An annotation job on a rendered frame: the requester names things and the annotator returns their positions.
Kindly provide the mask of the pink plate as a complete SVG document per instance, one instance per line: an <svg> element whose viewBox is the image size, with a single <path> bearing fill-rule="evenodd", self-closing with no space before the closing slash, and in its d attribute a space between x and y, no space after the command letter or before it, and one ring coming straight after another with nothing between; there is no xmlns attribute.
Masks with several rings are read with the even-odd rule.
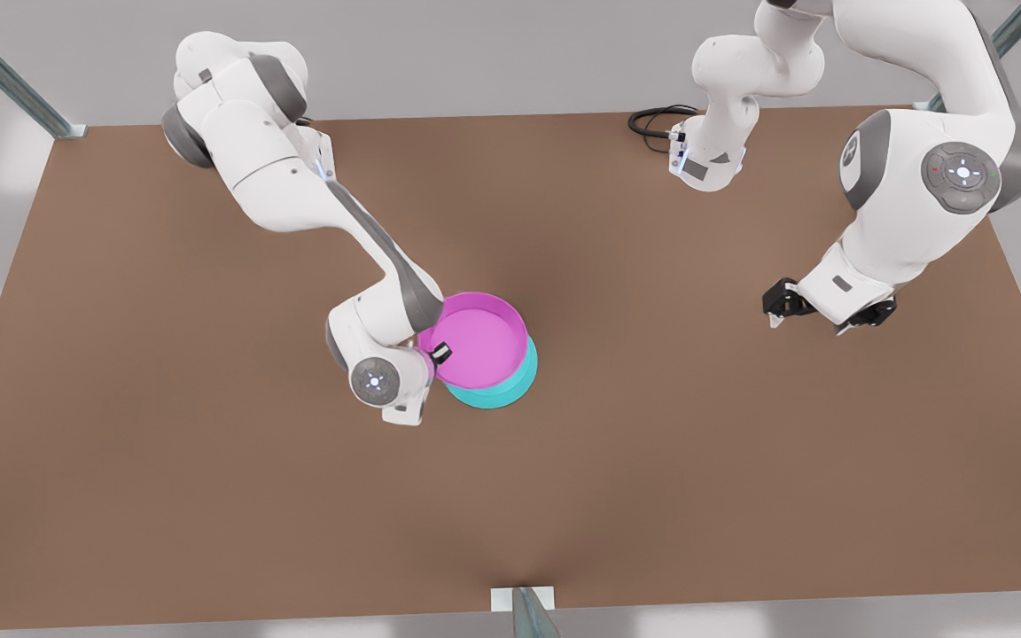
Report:
<svg viewBox="0 0 1021 638"><path fill-rule="evenodd" d="M417 342L426 352L445 344L451 351L437 377L467 391L489 391L521 376L526 363L526 322L510 303L489 293L447 296L441 316Z"/></svg>

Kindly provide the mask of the blue plate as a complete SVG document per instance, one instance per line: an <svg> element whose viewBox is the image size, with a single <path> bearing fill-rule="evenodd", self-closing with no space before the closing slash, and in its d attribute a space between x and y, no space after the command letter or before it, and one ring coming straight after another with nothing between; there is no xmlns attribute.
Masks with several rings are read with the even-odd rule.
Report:
<svg viewBox="0 0 1021 638"><path fill-rule="evenodd" d="M488 388L465 389L461 387L445 384L448 391L455 399L465 405L474 408L496 409L503 408L521 399L534 383L538 371L538 354L534 340L527 338L526 356L521 366L500 384Z"/></svg>

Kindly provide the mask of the silver frame post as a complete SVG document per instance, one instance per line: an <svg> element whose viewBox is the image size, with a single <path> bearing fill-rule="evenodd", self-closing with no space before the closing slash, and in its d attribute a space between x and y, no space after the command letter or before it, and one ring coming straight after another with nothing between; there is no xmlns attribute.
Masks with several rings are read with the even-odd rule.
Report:
<svg viewBox="0 0 1021 638"><path fill-rule="evenodd" d="M88 127L62 117L25 78L0 57L0 90L54 140L80 140Z"/></svg>
<svg viewBox="0 0 1021 638"><path fill-rule="evenodd" d="M987 26L985 31L1001 59L1021 41L1021 0L960 0Z"/></svg>
<svg viewBox="0 0 1021 638"><path fill-rule="evenodd" d="M562 638L550 616L556 609L552 586L490 589L491 611L510 612L514 638Z"/></svg>

